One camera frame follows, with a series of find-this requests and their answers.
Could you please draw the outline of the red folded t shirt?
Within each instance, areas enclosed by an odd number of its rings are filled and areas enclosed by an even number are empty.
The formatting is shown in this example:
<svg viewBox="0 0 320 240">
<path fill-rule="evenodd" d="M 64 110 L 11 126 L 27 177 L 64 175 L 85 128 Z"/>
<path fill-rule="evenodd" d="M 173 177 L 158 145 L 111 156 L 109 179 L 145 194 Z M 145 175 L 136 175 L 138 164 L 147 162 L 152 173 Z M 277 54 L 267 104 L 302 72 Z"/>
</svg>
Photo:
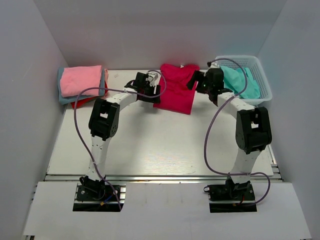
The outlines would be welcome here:
<svg viewBox="0 0 320 240">
<path fill-rule="evenodd" d="M 107 88 L 108 87 L 108 85 L 107 85 L 107 82 L 106 81 L 104 81 L 104 88 Z M 77 101 L 77 108 L 80 108 L 81 106 L 83 106 L 84 104 L 86 104 L 86 103 L 89 103 L 89 102 L 92 102 L 93 100 L 96 100 L 98 97 L 97 96 L 93 96 L 93 97 L 89 97 L 89 98 L 85 98 L 85 99 L 79 99 L 78 101 Z M 74 109 L 75 108 L 75 101 L 74 102 L 71 102 L 70 104 L 71 104 L 71 107 Z"/>
</svg>

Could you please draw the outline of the crimson red t shirt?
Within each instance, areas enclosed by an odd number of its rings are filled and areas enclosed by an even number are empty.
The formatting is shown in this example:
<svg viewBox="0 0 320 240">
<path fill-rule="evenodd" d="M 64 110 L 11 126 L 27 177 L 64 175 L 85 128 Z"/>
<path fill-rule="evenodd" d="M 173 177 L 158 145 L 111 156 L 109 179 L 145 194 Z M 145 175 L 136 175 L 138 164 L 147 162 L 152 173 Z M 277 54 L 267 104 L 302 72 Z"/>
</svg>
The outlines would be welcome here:
<svg viewBox="0 0 320 240">
<path fill-rule="evenodd" d="M 153 104 L 154 108 L 189 115 L 195 97 L 196 88 L 187 88 L 195 71 L 200 67 L 188 64 L 183 67 L 164 63 L 160 66 L 162 77 L 159 81 L 161 89 L 165 89 L 160 96 L 160 103 Z"/>
</svg>

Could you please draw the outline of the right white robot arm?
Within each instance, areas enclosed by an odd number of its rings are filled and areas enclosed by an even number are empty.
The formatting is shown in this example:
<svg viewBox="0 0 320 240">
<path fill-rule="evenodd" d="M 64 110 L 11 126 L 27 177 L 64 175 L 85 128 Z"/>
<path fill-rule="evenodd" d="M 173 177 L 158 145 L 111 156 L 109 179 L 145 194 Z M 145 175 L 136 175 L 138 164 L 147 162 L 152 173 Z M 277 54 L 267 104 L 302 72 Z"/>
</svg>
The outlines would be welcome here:
<svg viewBox="0 0 320 240">
<path fill-rule="evenodd" d="M 238 152 L 232 170 L 227 174 L 231 183 L 225 188 L 226 195 L 236 200 L 249 185 L 250 176 L 258 156 L 272 142 L 269 112 L 266 107 L 246 103 L 224 87 L 221 68 L 211 67 L 207 72 L 196 70 L 186 84 L 191 90 L 207 94 L 219 110 L 226 110 L 236 120 L 235 141 Z"/>
</svg>

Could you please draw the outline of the grey-blue folded t shirt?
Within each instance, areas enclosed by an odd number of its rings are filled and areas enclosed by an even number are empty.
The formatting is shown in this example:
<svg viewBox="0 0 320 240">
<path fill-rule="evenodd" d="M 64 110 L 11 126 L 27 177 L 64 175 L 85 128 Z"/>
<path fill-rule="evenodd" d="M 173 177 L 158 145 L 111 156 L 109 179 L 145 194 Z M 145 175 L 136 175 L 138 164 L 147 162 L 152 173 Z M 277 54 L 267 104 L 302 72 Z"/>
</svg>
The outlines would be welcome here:
<svg viewBox="0 0 320 240">
<path fill-rule="evenodd" d="M 63 71 L 64 71 L 65 68 L 67 68 L 67 67 L 60 67 L 58 69 L 58 73 L 57 73 L 58 101 L 62 105 L 66 105 L 66 104 L 69 104 L 71 102 L 75 102 L 76 98 L 77 98 L 77 95 L 71 96 L 71 97 L 62 97 L 61 87 L 60 87 L 60 80 L 61 80 L 61 77 L 62 77 L 62 74 L 63 74 Z M 101 81 L 100 81 L 100 86 L 99 87 L 103 89 L 104 86 L 105 86 L 105 75 L 104 75 L 104 68 L 102 67 L 102 75 L 101 75 Z"/>
</svg>

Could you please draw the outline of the teal crumpled t shirt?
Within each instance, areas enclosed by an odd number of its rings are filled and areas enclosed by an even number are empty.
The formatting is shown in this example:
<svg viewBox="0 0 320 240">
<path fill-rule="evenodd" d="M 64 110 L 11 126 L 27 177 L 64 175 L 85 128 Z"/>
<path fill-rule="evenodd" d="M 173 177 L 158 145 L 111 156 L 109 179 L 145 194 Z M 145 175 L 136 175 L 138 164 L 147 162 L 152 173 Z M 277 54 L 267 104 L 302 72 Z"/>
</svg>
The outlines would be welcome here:
<svg viewBox="0 0 320 240">
<path fill-rule="evenodd" d="M 225 88 L 232 90 L 234 94 L 238 94 L 245 88 L 245 75 L 240 68 L 232 69 L 223 65 L 221 65 L 220 68 L 223 71 Z M 239 96 L 242 99 L 259 99 L 261 97 L 261 91 L 257 81 L 254 79 L 248 67 L 244 67 L 243 70 L 247 78 L 247 87 Z"/>
</svg>

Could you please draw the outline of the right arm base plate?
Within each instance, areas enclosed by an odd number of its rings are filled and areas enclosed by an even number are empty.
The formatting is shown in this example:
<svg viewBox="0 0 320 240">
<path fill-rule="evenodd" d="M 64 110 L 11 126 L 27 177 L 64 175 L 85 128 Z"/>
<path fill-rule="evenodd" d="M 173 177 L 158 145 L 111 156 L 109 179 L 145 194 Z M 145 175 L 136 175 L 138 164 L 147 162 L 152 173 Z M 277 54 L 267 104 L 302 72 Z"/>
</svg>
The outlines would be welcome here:
<svg viewBox="0 0 320 240">
<path fill-rule="evenodd" d="M 210 213 L 254 213 L 257 204 L 250 181 L 234 184 L 227 179 L 225 184 L 211 184 L 203 188 L 208 194 Z"/>
</svg>

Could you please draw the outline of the aluminium table edge rail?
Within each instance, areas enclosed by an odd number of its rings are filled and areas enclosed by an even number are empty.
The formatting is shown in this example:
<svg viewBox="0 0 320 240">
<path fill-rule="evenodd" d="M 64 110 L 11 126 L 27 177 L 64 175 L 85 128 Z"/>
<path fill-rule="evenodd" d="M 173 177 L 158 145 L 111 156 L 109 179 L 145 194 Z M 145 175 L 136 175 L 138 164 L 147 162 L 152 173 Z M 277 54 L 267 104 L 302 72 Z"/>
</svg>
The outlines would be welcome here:
<svg viewBox="0 0 320 240">
<path fill-rule="evenodd" d="M 60 181 L 60 182 L 78 182 L 80 175 L 53 175 L 47 174 L 45 181 Z M 200 183 L 200 182 L 224 182 L 225 176 L 125 176 L 125 175 L 110 175 L 106 179 L 110 182 L 155 182 L 155 183 Z"/>
</svg>

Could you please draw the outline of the pink folded t shirt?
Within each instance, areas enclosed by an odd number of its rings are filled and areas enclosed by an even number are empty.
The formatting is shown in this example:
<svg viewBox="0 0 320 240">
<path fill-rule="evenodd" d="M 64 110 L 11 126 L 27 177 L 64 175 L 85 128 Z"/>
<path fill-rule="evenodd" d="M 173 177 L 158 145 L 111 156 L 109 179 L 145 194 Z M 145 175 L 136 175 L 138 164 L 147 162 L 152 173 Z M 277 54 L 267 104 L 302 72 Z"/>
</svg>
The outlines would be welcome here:
<svg viewBox="0 0 320 240">
<path fill-rule="evenodd" d="M 62 97 L 73 97 L 87 88 L 99 87 L 102 72 L 101 65 L 65 68 L 60 79 Z"/>
</svg>

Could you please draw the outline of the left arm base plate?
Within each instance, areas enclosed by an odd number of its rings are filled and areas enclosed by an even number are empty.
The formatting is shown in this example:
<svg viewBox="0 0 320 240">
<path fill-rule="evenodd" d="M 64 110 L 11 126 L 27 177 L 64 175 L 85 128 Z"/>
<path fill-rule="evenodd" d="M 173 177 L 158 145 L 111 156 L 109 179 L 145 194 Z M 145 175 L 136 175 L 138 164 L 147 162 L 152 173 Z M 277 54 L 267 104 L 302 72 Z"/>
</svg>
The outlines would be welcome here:
<svg viewBox="0 0 320 240">
<path fill-rule="evenodd" d="M 74 212 L 120 212 L 125 202 L 124 185 L 110 186 L 103 180 L 82 176 L 77 185 Z"/>
</svg>

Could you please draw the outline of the white plastic basket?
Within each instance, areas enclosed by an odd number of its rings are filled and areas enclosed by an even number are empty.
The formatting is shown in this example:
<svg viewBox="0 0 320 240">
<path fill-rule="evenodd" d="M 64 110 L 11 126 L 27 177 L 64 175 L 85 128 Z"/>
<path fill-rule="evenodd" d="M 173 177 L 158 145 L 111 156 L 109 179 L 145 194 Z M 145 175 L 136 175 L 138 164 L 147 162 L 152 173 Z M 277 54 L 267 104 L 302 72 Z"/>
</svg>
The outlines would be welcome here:
<svg viewBox="0 0 320 240">
<path fill-rule="evenodd" d="M 217 63 L 220 66 L 226 66 L 232 69 L 249 68 L 253 78 L 256 80 L 260 89 L 259 99 L 244 99 L 243 100 L 253 106 L 257 106 L 263 102 L 270 101 L 273 97 L 268 79 L 259 59 L 253 55 L 220 55 L 216 57 Z"/>
</svg>

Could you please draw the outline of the peach folded t shirt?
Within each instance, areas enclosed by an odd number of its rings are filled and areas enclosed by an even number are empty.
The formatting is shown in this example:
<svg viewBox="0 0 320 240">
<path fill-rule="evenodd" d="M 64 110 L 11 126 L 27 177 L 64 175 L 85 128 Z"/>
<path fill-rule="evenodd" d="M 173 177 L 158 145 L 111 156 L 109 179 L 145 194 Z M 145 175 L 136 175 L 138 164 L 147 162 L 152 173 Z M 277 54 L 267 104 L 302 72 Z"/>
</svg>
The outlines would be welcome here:
<svg viewBox="0 0 320 240">
<path fill-rule="evenodd" d="M 108 77 L 109 77 L 109 72 L 108 70 L 105 68 L 104 69 L 104 81 L 107 83 L 108 82 Z"/>
</svg>

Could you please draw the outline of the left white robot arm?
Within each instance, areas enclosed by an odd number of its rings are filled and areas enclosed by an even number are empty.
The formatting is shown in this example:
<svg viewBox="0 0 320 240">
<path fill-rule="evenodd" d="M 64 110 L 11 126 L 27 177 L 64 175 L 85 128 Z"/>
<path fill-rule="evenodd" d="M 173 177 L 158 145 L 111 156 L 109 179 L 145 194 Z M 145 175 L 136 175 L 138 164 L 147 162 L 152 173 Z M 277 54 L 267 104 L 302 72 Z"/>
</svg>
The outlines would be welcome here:
<svg viewBox="0 0 320 240">
<path fill-rule="evenodd" d="M 136 101 L 146 103 L 161 102 L 161 86 L 156 84 L 160 73 L 150 70 L 138 72 L 134 80 L 128 82 L 119 93 L 94 102 L 88 127 L 91 134 L 91 155 L 84 182 L 96 181 L 88 188 L 88 193 L 99 200 L 105 196 L 106 187 L 99 182 L 106 176 L 107 151 L 112 137 L 118 131 L 120 112 Z"/>
</svg>

